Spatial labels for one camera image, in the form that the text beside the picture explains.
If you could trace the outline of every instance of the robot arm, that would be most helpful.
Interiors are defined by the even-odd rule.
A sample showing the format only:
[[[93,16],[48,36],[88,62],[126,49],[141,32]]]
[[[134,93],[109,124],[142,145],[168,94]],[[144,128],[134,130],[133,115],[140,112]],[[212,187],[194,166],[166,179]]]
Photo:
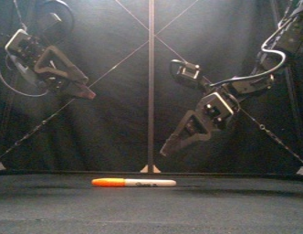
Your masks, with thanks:
[[[174,154],[194,142],[206,141],[213,131],[225,128],[230,117],[237,113],[238,103],[272,87],[274,73],[288,64],[301,48],[303,4],[262,44],[250,76],[210,84],[205,82],[197,65],[170,61],[169,71],[174,81],[201,90],[204,97],[194,110],[185,113],[174,132],[165,140],[160,150],[162,156]]]

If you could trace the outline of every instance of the metal rod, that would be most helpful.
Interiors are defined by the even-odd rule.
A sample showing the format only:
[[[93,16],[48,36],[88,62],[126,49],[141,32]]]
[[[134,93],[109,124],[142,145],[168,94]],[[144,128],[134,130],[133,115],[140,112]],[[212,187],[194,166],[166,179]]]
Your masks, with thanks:
[[[148,173],[153,172],[153,64],[154,64],[154,2],[149,0],[149,98],[148,98]]]

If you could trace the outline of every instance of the black backdrop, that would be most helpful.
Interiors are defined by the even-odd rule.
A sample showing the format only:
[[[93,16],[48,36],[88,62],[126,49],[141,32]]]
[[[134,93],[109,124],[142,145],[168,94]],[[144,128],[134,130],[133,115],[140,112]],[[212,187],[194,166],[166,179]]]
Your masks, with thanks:
[[[18,28],[9,2],[0,1],[4,34]],[[28,1],[17,2],[25,19],[30,5]],[[148,0],[65,2],[76,24],[57,47],[88,76],[96,97],[65,105],[69,101],[65,97],[48,94],[26,98],[0,84],[0,154],[57,113],[2,157],[6,168],[137,172],[153,162],[162,172],[293,173],[297,170],[297,160],[242,113],[208,142],[169,158],[158,155],[180,118],[201,98],[198,91],[181,87],[170,79],[169,60],[185,59],[198,64],[212,82],[248,75],[258,48],[276,28],[270,1],[154,0],[152,22]],[[149,24],[156,35],[153,77]],[[2,73],[12,81],[18,76],[5,68]],[[296,78],[303,96],[300,74]],[[22,80],[17,88],[33,91]],[[300,153],[285,79],[264,95],[244,101],[241,107]]]

